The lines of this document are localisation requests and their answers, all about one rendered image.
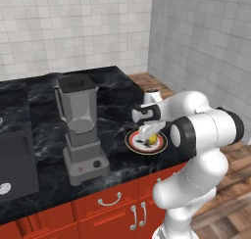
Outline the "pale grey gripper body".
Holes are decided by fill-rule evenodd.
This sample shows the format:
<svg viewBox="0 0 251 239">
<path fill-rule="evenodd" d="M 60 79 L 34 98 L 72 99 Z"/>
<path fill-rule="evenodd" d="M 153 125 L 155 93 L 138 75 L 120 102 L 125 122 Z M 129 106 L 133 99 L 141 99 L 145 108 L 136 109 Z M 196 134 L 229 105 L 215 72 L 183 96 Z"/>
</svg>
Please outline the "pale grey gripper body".
<svg viewBox="0 0 251 239">
<path fill-rule="evenodd" d="M 143 124 L 139 127 L 138 139 L 145 142 L 164 127 L 165 123 L 163 121 L 150 121 L 149 123 Z"/>
</svg>

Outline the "round plate with red rim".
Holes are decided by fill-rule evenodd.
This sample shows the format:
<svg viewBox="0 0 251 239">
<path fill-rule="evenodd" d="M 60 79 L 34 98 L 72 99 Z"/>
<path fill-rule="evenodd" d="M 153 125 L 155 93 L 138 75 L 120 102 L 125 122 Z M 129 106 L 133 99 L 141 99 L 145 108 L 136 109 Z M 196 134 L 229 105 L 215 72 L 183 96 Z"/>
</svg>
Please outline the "round plate with red rim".
<svg viewBox="0 0 251 239">
<path fill-rule="evenodd" d="M 130 130 L 125 136 L 126 146 L 134 153 L 144 156 L 153 156 L 163 152 L 168 146 L 168 139 L 164 133 L 155 135 L 155 141 L 141 141 L 137 128 Z"/>
</svg>

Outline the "grey blender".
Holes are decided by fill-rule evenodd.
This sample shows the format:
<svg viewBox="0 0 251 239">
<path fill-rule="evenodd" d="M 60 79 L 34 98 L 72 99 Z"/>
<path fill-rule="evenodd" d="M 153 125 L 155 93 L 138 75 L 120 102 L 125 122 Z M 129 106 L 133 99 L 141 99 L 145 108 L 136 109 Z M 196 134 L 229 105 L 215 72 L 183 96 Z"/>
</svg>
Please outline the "grey blender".
<svg viewBox="0 0 251 239">
<path fill-rule="evenodd" d="M 97 133 L 98 89 L 85 74 L 59 78 L 54 87 L 60 118 L 67 126 L 63 154 L 72 186 L 110 171 Z"/>
</svg>

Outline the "red drawer front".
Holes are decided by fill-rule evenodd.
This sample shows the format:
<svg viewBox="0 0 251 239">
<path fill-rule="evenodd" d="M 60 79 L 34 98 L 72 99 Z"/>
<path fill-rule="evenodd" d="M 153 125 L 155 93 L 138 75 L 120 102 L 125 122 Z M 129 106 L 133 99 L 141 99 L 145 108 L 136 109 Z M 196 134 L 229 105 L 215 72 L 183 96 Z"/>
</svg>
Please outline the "red drawer front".
<svg viewBox="0 0 251 239">
<path fill-rule="evenodd" d="M 133 180 L 75 200 L 78 219 L 117 208 L 137 199 L 138 181 Z"/>
<path fill-rule="evenodd" d="M 185 166 L 185 163 L 176 165 L 174 167 L 169 167 L 160 170 L 155 173 L 148 174 L 146 176 L 139 178 L 138 184 L 138 197 L 142 198 L 152 193 L 154 185 L 157 183 L 157 179 L 165 180 L 172 176 L 175 172 L 180 171 Z"/>
<path fill-rule="evenodd" d="M 17 221 L 23 239 L 79 239 L 70 203 Z"/>
</svg>

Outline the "red cupboard door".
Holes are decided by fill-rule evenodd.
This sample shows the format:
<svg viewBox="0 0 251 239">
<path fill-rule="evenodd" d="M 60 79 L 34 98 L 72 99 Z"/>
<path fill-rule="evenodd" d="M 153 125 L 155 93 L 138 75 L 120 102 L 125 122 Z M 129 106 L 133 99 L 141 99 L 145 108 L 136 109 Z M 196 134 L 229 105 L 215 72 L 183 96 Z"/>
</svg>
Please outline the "red cupboard door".
<svg viewBox="0 0 251 239">
<path fill-rule="evenodd" d="M 78 223 L 80 239 L 134 239 L 136 227 L 137 214 L 134 202 Z"/>
<path fill-rule="evenodd" d="M 146 203 L 147 221 L 145 226 L 140 227 L 139 222 L 143 220 L 143 210 L 140 206 L 142 202 Z M 138 228 L 136 229 L 135 239 L 152 239 L 153 233 L 164 220 L 165 211 L 156 206 L 151 195 L 147 195 L 138 199 L 137 216 Z"/>
</svg>

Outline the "black box appliance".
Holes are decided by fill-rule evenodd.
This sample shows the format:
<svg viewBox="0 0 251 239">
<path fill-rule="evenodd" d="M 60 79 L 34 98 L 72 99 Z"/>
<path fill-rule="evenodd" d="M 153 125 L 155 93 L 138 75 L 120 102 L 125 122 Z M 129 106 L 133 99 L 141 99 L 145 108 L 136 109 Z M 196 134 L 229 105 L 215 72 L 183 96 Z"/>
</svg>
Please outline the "black box appliance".
<svg viewBox="0 0 251 239">
<path fill-rule="evenodd" d="M 0 134 L 0 204 L 39 191 L 31 123 Z"/>
</svg>

